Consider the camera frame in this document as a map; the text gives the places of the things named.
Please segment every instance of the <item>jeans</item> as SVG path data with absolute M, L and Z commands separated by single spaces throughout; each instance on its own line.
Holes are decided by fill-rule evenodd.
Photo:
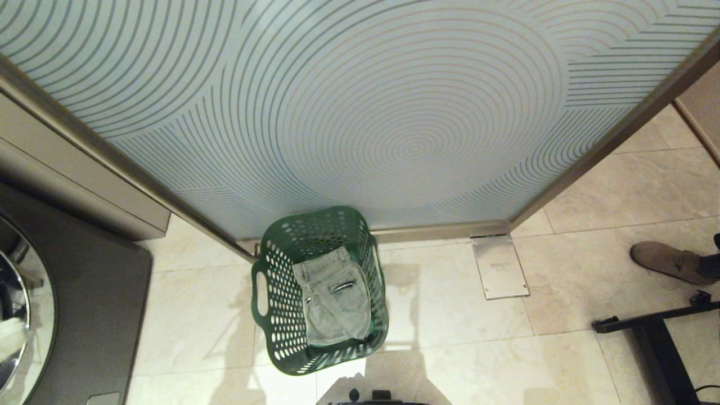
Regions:
M 302 288 L 307 343 L 327 346 L 370 333 L 370 294 L 345 247 L 292 266 Z

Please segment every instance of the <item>person's foot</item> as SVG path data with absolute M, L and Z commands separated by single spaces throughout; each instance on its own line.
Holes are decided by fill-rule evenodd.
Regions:
M 630 257 L 646 269 L 661 272 L 697 285 L 710 285 L 717 280 L 698 274 L 700 256 L 674 249 L 660 242 L 640 242 L 630 249 Z

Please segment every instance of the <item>green laundry basket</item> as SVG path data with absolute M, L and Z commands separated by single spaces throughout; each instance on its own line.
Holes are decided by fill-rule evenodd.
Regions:
M 305 333 L 302 289 L 295 281 L 292 265 L 340 246 L 345 246 L 365 274 L 371 332 L 365 341 L 350 339 L 311 347 Z M 265 232 L 260 253 L 253 265 L 253 317 L 265 332 L 268 355 L 280 371 L 306 375 L 366 357 L 383 344 L 388 327 L 385 281 L 377 261 L 377 243 L 359 212 L 350 207 L 333 207 L 283 218 Z M 265 276 L 268 286 L 268 311 L 264 316 L 258 311 L 258 273 Z

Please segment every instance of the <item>washing machine door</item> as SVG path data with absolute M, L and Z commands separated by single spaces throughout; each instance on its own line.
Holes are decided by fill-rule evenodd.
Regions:
M 50 351 L 53 287 L 35 249 L 2 217 L 0 239 L 0 404 L 20 405 Z

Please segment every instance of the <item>beige floor tile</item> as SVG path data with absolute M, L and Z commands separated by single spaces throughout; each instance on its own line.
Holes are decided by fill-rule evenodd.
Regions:
M 701 254 L 716 251 L 715 218 L 515 240 L 530 287 L 523 298 L 536 334 L 587 329 L 610 316 L 635 316 L 685 305 L 696 287 L 633 263 L 629 250 L 655 240 Z M 708 289 L 720 295 L 720 285 Z
M 291 377 L 273 366 L 134 376 L 127 405 L 313 404 L 314 375 Z
M 702 148 L 610 155 L 545 206 L 556 233 L 720 213 L 720 172 Z
M 155 273 L 135 375 L 252 364 L 249 265 Z
M 421 386 L 417 401 L 433 405 L 618 404 L 592 331 L 421 352 L 432 386 Z M 445 398 L 436 398 L 437 393 Z
M 720 325 L 716 311 L 665 321 L 675 346 L 695 387 L 720 380 Z M 652 384 L 630 331 L 599 334 L 598 341 L 608 362 L 623 405 L 655 404 Z M 717 401 L 717 392 L 703 391 L 704 401 Z
M 383 350 L 532 334 L 520 298 L 487 301 L 472 246 L 380 252 L 390 330 Z
M 510 235 L 513 238 L 521 238 L 523 236 L 549 235 L 553 233 L 550 222 L 547 220 L 545 209 L 540 208 L 538 212 L 531 215 L 519 227 L 515 228 Z
M 651 121 L 635 132 L 613 153 L 661 151 L 664 149 L 670 149 L 670 146 Z
M 698 137 L 695 136 L 672 105 L 668 105 L 658 115 L 655 115 L 651 122 L 670 148 L 698 148 L 702 146 Z
M 421 385 L 427 385 L 420 350 L 376 353 L 318 371 L 319 405 L 347 402 L 356 388 L 360 401 L 372 399 L 372 390 L 390 390 L 394 399 L 412 401 Z
M 175 215 L 170 217 L 164 238 L 140 241 L 138 244 L 153 255 L 153 272 L 248 263 Z

